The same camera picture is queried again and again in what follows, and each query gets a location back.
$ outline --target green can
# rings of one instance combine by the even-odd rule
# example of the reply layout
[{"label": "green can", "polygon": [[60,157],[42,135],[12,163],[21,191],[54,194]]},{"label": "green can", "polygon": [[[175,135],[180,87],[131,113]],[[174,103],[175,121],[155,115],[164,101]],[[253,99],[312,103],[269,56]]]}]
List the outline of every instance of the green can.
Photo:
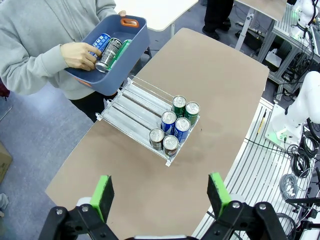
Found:
[{"label": "green can", "polygon": [[110,66],[107,68],[107,71],[110,71],[113,66],[116,64],[118,59],[121,57],[121,55],[124,53],[124,51],[128,48],[129,44],[132,42],[131,39],[127,39],[123,42],[121,48],[116,52],[116,55],[112,59]]},{"label": "green can", "polygon": [[172,111],[176,118],[182,118],[185,114],[187,100],[184,96],[178,95],[172,99]]},{"label": "green can", "polygon": [[197,121],[198,114],[200,112],[200,106],[195,101],[188,102],[185,106],[184,117],[188,119],[191,125],[194,125]]}]

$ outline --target orange basket handle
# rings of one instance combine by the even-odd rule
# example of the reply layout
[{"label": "orange basket handle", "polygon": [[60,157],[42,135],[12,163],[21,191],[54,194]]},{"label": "orange basket handle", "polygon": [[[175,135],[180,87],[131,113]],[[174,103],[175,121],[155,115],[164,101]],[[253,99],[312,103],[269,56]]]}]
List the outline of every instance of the orange basket handle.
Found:
[{"label": "orange basket handle", "polygon": [[121,18],[121,25],[126,27],[138,28],[139,22],[135,19]]},{"label": "orange basket handle", "polygon": [[86,86],[88,86],[88,87],[92,87],[89,83],[87,83],[87,82],[85,82],[85,81],[83,81],[83,80],[81,80],[81,79],[79,79],[79,78],[74,78],[75,80],[77,80],[77,81],[79,81],[80,83],[82,83],[82,84],[84,84],[84,85],[86,85]]}]

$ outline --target silver can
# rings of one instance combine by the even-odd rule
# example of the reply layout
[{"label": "silver can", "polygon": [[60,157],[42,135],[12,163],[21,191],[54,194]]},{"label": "silver can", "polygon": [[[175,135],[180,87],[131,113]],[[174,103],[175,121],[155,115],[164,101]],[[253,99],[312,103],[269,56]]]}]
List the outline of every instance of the silver can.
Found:
[{"label": "silver can", "polygon": [[163,149],[162,140],[164,139],[164,137],[165,137],[165,133],[160,128],[152,129],[149,134],[151,146],[158,151],[162,150]]},{"label": "silver can", "polygon": [[161,129],[168,135],[175,133],[177,116],[173,111],[165,111],[161,116]]},{"label": "silver can", "polygon": [[112,64],[114,57],[118,50],[121,48],[122,42],[117,38],[111,38],[106,46],[102,57],[99,61],[96,61],[95,68],[102,73],[108,72],[108,67]]},{"label": "silver can", "polygon": [[187,139],[190,127],[191,123],[185,117],[180,117],[175,122],[174,136],[178,139],[179,143],[183,143]]},{"label": "silver can", "polygon": [[182,118],[185,114],[187,100],[184,96],[175,96],[172,100],[172,111],[175,113],[176,118]]},{"label": "silver can", "polygon": [[194,125],[197,121],[198,114],[200,112],[200,106],[195,101],[188,102],[185,106],[184,117],[187,118],[191,125]]},{"label": "silver can", "polygon": [[169,135],[163,139],[164,153],[170,158],[178,152],[178,146],[179,141],[175,136]]}]

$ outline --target brown table top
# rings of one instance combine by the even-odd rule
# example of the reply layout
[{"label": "brown table top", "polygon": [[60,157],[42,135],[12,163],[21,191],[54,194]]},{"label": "brown table top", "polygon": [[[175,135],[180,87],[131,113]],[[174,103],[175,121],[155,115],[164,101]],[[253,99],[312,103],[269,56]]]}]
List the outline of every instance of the brown table top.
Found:
[{"label": "brown table top", "polygon": [[249,6],[264,15],[281,21],[286,11],[287,0],[236,0],[239,3]]},{"label": "brown table top", "polygon": [[191,235],[210,206],[208,174],[225,178],[243,143],[269,70],[190,29],[181,29],[138,77],[200,104],[200,120],[170,167],[107,122],[96,122],[66,159],[46,193],[73,209],[100,175],[112,175],[108,225],[120,239]]}]

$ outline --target hand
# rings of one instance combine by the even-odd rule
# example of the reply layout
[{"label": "hand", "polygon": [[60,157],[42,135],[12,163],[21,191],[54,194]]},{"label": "hand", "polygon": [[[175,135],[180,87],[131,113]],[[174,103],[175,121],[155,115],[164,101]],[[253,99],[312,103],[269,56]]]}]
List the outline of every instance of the hand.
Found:
[{"label": "hand", "polygon": [[95,69],[95,62],[97,61],[96,57],[92,56],[89,52],[93,52],[97,56],[101,55],[99,49],[85,42],[63,44],[60,47],[60,51],[65,63],[70,68],[83,69],[86,71]]},{"label": "hand", "polygon": [[118,13],[121,17],[125,17],[127,15],[126,10],[122,10]]}]

